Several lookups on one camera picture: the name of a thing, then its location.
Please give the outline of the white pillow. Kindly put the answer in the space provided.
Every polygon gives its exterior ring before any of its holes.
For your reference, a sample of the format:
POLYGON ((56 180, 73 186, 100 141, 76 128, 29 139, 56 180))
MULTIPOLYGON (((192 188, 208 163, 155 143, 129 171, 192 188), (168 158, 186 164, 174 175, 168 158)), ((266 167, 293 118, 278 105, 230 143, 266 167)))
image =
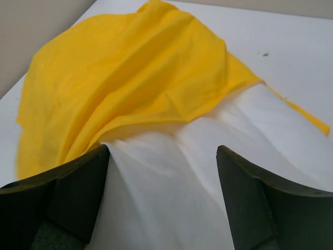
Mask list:
POLYGON ((216 152, 225 145, 279 176, 332 190, 332 142, 264 84, 188 123, 120 128, 88 249, 233 249, 216 152))

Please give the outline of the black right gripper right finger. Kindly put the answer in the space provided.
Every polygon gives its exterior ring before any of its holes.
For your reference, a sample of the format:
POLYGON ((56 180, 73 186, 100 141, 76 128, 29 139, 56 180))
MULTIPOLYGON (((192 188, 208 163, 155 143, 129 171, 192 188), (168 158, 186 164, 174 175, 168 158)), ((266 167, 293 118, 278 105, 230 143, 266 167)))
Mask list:
POLYGON ((235 249, 332 249, 332 193, 295 183, 221 145, 219 180, 235 249))

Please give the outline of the yellow pillowcase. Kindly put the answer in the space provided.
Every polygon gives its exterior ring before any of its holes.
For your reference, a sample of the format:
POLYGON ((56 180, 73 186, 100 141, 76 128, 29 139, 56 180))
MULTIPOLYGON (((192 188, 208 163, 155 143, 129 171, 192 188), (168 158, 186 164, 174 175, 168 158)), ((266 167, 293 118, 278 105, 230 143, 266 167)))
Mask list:
POLYGON ((65 164, 136 126, 188 123, 262 80, 192 14, 147 1, 89 17, 45 44, 17 114, 19 180, 65 164))

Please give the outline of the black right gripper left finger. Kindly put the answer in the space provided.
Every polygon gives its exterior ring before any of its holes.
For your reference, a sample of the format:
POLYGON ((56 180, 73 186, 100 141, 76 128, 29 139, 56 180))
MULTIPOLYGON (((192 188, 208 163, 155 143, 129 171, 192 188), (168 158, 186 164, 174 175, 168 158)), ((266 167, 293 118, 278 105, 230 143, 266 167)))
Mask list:
POLYGON ((104 193, 109 150, 102 145, 1 187, 1 249, 84 249, 104 193))

